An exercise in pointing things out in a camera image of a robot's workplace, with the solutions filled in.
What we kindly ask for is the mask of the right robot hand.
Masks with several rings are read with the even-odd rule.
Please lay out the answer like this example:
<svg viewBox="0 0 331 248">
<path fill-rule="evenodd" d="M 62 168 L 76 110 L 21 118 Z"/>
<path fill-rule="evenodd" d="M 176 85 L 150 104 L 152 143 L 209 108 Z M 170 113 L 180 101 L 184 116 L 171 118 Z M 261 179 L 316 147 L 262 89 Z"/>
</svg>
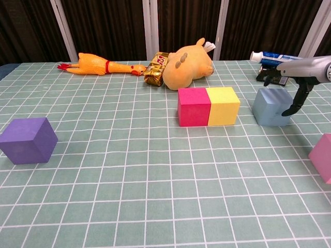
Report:
<svg viewBox="0 0 331 248">
<path fill-rule="evenodd" d="M 309 93 L 315 85 L 330 82 L 330 56 L 302 58 L 279 64 L 275 69 L 268 70 L 264 86 L 277 77 L 293 78 L 299 85 L 292 105 L 282 113 L 291 116 L 303 106 Z"/>
</svg>

